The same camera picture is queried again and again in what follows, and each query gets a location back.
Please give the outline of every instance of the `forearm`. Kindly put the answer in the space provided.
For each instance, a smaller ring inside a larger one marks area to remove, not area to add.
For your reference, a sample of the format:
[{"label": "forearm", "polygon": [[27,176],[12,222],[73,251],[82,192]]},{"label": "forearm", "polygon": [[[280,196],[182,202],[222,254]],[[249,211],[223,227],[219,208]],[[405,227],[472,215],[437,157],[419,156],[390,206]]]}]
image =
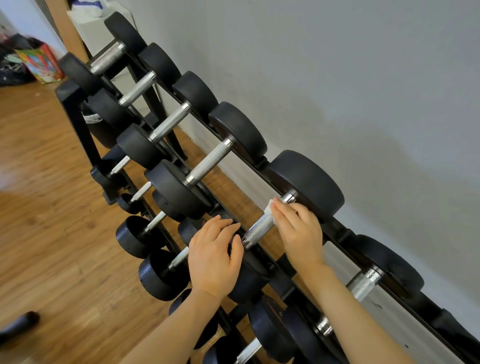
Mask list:
[{"label": "forearm", "polygon": [[188,298],[162,324],[140,342],[121,364],[185,364],[200,334],[220,306],[203,291]]},{"label": "forearm", "polygon": [[304,281],[332,325],[351,364],[413,363],[336,278],[330,267],[317,268]]}]

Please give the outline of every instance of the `hand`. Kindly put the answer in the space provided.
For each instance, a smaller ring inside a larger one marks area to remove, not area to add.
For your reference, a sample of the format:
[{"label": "hand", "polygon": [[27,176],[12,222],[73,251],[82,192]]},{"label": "hand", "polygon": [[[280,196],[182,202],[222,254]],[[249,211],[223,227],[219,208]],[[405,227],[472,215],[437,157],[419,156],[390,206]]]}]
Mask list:
[{"label": "hand", "polygon": [[216,216],[208,220],[190,240],[188,266],[192,291],[202,290],[212,295],[218,305],[228,295],[240,271],[243,246],[239,235],[232,242],[230,256],[227,249],[233,234],[240,224],[232,220],[221,220]]},{"label": "hand", "polygon": [[317,217],[304,205],[284,204],[274,198],[270,205],[287,257],[307,284],[318,280],[325,265],[322,256],[322,228]]}]

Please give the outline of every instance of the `wooden floor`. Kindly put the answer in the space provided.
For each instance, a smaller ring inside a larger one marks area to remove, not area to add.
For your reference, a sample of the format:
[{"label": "wooden floor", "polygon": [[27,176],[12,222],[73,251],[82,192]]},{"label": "wooden floor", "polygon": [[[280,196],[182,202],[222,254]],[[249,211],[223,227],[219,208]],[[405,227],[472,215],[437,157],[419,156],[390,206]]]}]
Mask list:
[{"label": "wooden floor", "polygon": [[[162,322],[169,303],[144,291],[140,260],[116,242],[127,214],[107,206],[89,176],[55,87],[0,88],[0,327],[26,311],[41,314],[34,330],[0,349],[0,363],[118,363]],[[195,165],[204,153],[176,132]],[[137,185],[145,182],[138,165],[127,171]],[[204,183],[244,227],[261,216],[220,169]],[[164,224],[179,240],[177,224]],[[261,244],[279,257],[283,248],[274,230]],[[228,311],[233,305],[224,302]],[[238,327],[253,338],[247,319]],[[201,363],[207,347],[192,353],[193,363]],[[265,353],[259,357],[273,363]]]}]

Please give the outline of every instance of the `left hand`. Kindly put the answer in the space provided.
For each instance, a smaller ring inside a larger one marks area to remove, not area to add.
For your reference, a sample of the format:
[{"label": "left hand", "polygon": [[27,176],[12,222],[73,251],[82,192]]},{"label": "left hand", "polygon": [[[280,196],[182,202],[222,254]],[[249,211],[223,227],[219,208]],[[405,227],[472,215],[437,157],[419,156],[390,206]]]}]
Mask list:
[{"label": "left hand", "polygon": [[216,216],[208,220],[190,240],[188,266],[192,290],[202,290],[218,304],[228,295],[240,271],[243,246],[239,235],[235,235],[232,250],[228,255],[228,244],[240,224],[232,219],[221,220]]}]

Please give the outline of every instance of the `dumbbell rack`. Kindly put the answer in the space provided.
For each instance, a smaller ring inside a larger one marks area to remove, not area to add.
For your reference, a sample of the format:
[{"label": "dumbbell rack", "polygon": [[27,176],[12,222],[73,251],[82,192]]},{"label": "dumbbell rack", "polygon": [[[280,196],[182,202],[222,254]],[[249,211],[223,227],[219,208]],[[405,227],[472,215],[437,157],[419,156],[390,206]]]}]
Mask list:
[{"label": "dumbbell rack", "polygon": [[[114,77],[119,71],[120,70],[111,69],[107,72],[106,77],[110,79]],[[146,74],[146,71],[140,66],[140,64],[136,64],[135,62],[133,62],[129,66],[129,71],[131,72],[136,82]],[[171,94],[169,91],[167,92],[174,99],[180,102],[173,94]],[[70,119],[72,127],[74,128],[92,166],[98,166],[105,161],[110,161],[113,165],[120,162],[125,157],[125,154],[120,150],[120,148],[118,148],[118,146],[113,147],[103,157],[100,156],[100,153],[93,141],[93,138],[79,108],[80,103],[86,100],[87,95],[71,80],[67,80],[62,85],[60,85],[57,88],[56,93],[59,101],[62,103]],[[154,126],[157,126],[159,122],[162,122],[166,118],[166,113],[161,101],[159,100],[153,89],[150,89],[145,94],[145,100],[147,101],[147,104],[152,112],[144,118],[144,127],[152,130],[154,129]],[[220,136],[216,134],[216,132],[210,126],[208,126],[199,118],[197,118],[197,120],[203,126],[205,126],[212,134],[214,134],[219,140],[221,140]],[[172,162],[178,167],[180,167],[183,171],[188,173],[189,169],[184,163],[186,157],[176,137],[172,137],[172,135],[169,135],[167,140],[172,147],[170,147],[164,141],[160,142],[161,145],[172,156]],[[275,191],[279,192],[262,172],[269,163],[269,161],[265,157],[263,158],[263,160],[261,160],[260,163],[256,165],[248,163],[240,156],[238,157],[266,183],[268,183]],[[133,184],[130,177],[125,171],[122,171],[121,173],[128,182],[128,185],[125,189],[129,193],[135,194],[138,191],[137,187]],[[211,212],[212,216],[218,214],[222,218],[232,218],[235,222],[237,222],[235,217],[202,183],[199,184],[199,187],[203,190],[203,192],[205,192],[209,200],[212,202],[212,205],[214,206],[214,209]],[[103,195],[107,203],[111,205],[116,201],[116,198],[118,197],[118,192],[104,190]],[[144,211],[142,211],[142,215],[146,216],[149,219],[153,219],[155,214],[152,208],[145,200],[143,200],[143,204]],[[180,248],[172,239],[164,226],[162,224],[159,224],[158,227],[162,230],[167,239],[168,249],[172,252],[179,253]],[[331,241],[350,260],[357,264],[357,266],[359,266],[360,268],[364,268],[359,261],[357,261],[342,247],[342,242],[349,236],[354,235],[352,230],[346,228],[335,218],[323,224],[322,229],[324,232],[324,242]],[[242,235],[245,231],[246,229],[244,227],[241,227],[241,229],[239,230],[239,234]],[[260,260],[264,264],[266,268],[269,269],[271,274],[269,285],[285,302],[285,304],[301,307],[302,310],[308,314],[309,318],[313,322],[317,321],[321,317],[322,313],[309,300],[309,298],[303,293],[303,291],[295,284],[295,282],[293,282],[292,278],[296,272],[289,263],[285,254],[283,254],[278,260],[275,260],[259,244],[255,245],[251,249],[251,252],[258,260]],[[463,327],[461,327],[461,325],[457,323],[452,316],[447,315],[448,317],[445,317],[445,313],[447,311],[442,310],[432,300],[430,300],[426,295],[421,292],[415,297],[407,300],[396,296],[394,292],[390,290],[390,288],[384,283],[380,283],[380,286],[390,296],[392,296],[404,309],[406,309],[420,323],[422,323],[438,340],[440,340],[455,355],[457,355],[463,362],[472,364],[480,363],[480,359],[476,358],[474,354],[475,350],[479,350],[480,348],[479,342],[465,329],[463,329]],[[219,309],[217,316],[219,317],[220,325],[226,334],[231,333],[234,335],[238,335],[238,337],[243,340],[242,336],[236,328],[236,325],[246,316],[251,306],[252,302],[239,304],[229,314],[227,314],[222,308]],[[449,326],[447,328],[444,328],[442,327],[442,325],[438,324],[439,322],[441,322],[442,317],[445,317],[447,321],[449,320]],[[333,349],[335,351],[342,352],[339,345],[337,345],[337,347]],[[258,363],[257,359],[255,358],[252,358],[251,361],[253,363]],[[346,357],[343,358],[343,362],[348,363]]]}]

